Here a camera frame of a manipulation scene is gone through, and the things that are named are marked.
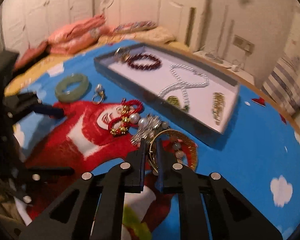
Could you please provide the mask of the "amber gold bangle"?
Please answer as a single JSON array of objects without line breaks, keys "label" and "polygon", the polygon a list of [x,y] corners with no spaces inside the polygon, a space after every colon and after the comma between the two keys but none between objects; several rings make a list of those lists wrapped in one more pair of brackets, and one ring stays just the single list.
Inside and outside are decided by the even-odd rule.
[{"label": "amber gold bangle", "polygon": [[175,142],[179,142],[180,144],[185,144],[188,148],[188,154],[185,153],[187,157],[187,163],[188,166],[195,171],[196,167],[198,165],[198,154],[196,149],[196,143],[192,141],[189,137],[187,137],[185,134],[181,133],[180,131],[177,131],[175,129],[166,129],[163,130],[155,135],[153,139],[150,141],[149,145],[149,152],[148,152],[148,162],[151,168],[158,173],[158,164],[156,161],[156,154],[153,150],[153,145],[156,139],[159,139],[161,136],[166,135],[173,137],[175,139]]}]

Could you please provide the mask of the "gold brooch pin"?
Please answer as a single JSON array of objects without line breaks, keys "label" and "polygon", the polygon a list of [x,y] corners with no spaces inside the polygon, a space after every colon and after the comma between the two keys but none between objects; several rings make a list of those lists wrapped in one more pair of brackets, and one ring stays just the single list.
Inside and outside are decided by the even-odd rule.
[{"label": "gold brooch pin", "polygon": [[222,113],[225,107],[225,96],[223,93],[213,93],[212,114],[216,125],[220,125]]}]

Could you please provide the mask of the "shallow grey jewelry tray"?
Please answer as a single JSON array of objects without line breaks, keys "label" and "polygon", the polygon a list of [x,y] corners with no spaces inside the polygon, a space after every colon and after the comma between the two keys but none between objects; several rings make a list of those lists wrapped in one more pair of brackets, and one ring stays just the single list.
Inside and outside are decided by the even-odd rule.
[{"label": "shallow grey jewelry tray", "polygon": [[[161,61],[156,70],[137,70],[123,54],[148,54]],[[118,44],[94,59],[97,72],[208,146],[222,148],[231,134],[239,98],[238,81],[221,68],[184,51],[149,43]],[[225,96],[220,125],[212,114],[213,93]]]}]

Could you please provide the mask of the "silver pearl brooch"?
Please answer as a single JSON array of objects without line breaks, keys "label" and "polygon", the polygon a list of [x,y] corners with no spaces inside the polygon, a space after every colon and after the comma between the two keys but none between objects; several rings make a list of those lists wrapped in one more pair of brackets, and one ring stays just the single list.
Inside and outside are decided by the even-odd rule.
[{"label": "silver pearl brooch", "polygon": [[168,122],[162,121],[158,115],[148,114],[139,120],[138,130],[132,136],[131,143],[138,145],[142,139],[146,142],[151,142],[158,133],[168,128],[170,128]]}]

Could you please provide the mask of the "green jade bangle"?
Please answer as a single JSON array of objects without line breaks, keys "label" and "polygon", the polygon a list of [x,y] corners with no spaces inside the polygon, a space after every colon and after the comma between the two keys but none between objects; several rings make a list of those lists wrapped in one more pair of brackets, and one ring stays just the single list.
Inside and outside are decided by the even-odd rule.
[{"label": "green jade bangle", "polygon": [[70,103],[82,98],[89,88],[88,77],[84,74],[66,76],[55,87],[55,96],[58,101]]}]

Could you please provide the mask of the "dark red cloth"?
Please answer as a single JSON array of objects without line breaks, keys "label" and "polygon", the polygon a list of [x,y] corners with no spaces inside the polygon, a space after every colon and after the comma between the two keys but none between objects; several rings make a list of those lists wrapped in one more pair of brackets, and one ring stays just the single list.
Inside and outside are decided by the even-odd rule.
[{"label": "dark red cloth", "polygon": [[46,51],[47,46],[48,41],[45,40],[35,48],[29,47],[28,50],[15,62],[14,71],[24,68],[31,61],[39,58]]}]

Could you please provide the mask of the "white wardrobe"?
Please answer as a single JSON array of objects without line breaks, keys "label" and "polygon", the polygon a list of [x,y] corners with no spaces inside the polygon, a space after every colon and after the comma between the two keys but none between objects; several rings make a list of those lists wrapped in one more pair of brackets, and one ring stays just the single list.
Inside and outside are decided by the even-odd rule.
[{"label": "white wardrobe", "polygon": [[94,0],[4,0],[0,7],[3,47],[24,54],[58,28],[93,14]]}]

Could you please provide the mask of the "blue cartoon play mat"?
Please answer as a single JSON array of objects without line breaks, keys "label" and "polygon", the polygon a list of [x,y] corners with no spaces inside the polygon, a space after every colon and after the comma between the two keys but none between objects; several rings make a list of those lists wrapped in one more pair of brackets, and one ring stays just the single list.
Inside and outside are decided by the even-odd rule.
[{"label": "blue cartoon play mat", "polygon": [[[109,171],[136,150],[131,135],[112,136],[108,122],[130,95],[97,73],[94,58],[113,51],[105,46],[49,69],[28,87],[45,103],[65,111],[65,118],[31,113],[14,127],[21,155],[29,166],[70,166],[79,177]],[[83,100],[58,102],[55,86],[72,73],[84,74],[95,85],[105,85],[109,102],[95,105],[88,91]],[[195,140],[197,172],[218,172],[242,193],[287,239],[300,223],[300,137],[284,124],[271,106],[250,103],[254,93],[239,91],[238,106],[221,144],[209,147]],[[161,194],[154,175],[146,174],[144,190],[127,193],[123,210],[122,239],[179,239],[177,196]]]}]

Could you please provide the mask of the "yellow blanket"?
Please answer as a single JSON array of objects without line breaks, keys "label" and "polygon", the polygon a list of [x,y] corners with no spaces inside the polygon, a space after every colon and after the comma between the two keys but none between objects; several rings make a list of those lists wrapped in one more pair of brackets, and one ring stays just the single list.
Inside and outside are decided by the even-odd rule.
[{"label": "yellow blanket", "polygon": [[175,36],[164,27],[156,27],[150,30],[137,31],[134,33],[126,33],[126,34],[111,34],[111,35],[102,35],[97,44],[105,45],[105,44],[113,44],[118,43],[123,40],[147,40],[150,42],[158,42],[158,43],[169,43],[176,41]]}]

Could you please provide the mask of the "white desk lamp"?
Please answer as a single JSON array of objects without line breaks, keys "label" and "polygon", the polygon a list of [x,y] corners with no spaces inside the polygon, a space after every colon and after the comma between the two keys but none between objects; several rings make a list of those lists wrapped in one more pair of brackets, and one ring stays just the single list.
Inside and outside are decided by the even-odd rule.
[{"label": "white desk lamp", "polygon": [[211,49],[209,52],[206,53],[206,56],[210,60],[212,60],[212,61],[214,61],[214,62],[216,62],[218,64],[223,63],[223,60],[219,57],[219,49],[220,49],[220,46],[221,46],[221,42],[222,42],[224,30],[225,30],[225,25],[226,25],[226,21],[227,21],[228,11],[229,11],[229,5],[226,4],[225,5],[225,9],[224,9],[224,15],[223,15],[223,18],[222,18],[220,33],[219,33],[218,39],[217,39],[217,45],[216,45],[215,48]]}]

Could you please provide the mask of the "white nightstand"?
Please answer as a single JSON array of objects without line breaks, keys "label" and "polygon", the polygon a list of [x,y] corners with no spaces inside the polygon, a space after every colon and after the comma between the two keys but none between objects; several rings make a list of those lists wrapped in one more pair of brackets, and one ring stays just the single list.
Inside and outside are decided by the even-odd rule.
[{"label": "white nightstand", "polygon": [[[203,50],[199,50],[199,51],[194,52],[193,54],[196,56],[202,57],[208,61],[212,61],[206,56],[206,53],[207,52],[205,52]],[[245,72],[239,64],[232,64],[225,60],[223,60],[223,63],[220,63],[220,64],[216,63],[216,64],[218,66],[221,66],[221,67],[229,70],[230,72],[234,73],[235,75],[241,77],[242,79],[246,80],[250,84],[255,85],[254,77],[251,74],[249,74],[248,72]]]}]

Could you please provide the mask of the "patterned pillow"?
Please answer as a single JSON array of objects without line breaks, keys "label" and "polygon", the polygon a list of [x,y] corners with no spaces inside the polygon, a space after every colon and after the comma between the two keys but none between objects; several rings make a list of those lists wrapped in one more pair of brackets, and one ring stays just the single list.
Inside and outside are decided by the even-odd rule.
[{"label": "patterned pillow", "polygon": [[157,27],[157,23],[153,21],[137,21],[120,24],[113,29],[114,34],[127,34],[138,31],[151,30]]}]

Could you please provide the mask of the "white bed headboard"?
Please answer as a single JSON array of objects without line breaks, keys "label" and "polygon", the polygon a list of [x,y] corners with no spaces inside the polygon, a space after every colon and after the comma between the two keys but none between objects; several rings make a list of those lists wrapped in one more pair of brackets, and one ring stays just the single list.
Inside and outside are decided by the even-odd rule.
[{"label": "white bed headboard", "polygon": [[201,47],[207,0],[101,0],[107,24],[153,21],[192,51]]}]

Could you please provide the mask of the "patterned curtain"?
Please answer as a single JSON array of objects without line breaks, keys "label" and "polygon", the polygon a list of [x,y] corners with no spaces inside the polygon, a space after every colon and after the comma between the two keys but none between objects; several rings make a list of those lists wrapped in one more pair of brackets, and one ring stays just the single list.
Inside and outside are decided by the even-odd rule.
[{"label": "patterned curtain", "polygon": [[300,12],[295,12],[282,56],[261,90],[287,113],[300,107]]}]

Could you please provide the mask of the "wall power outlet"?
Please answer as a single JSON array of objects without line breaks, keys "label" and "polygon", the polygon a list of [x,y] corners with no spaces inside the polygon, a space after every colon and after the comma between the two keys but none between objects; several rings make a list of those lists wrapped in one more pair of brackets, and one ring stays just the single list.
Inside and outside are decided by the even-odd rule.
[{"label": "wall power outlet", "polygon": [[233,45],[249,54],[254,51],[254,44],[238,35],[234,35]]}]

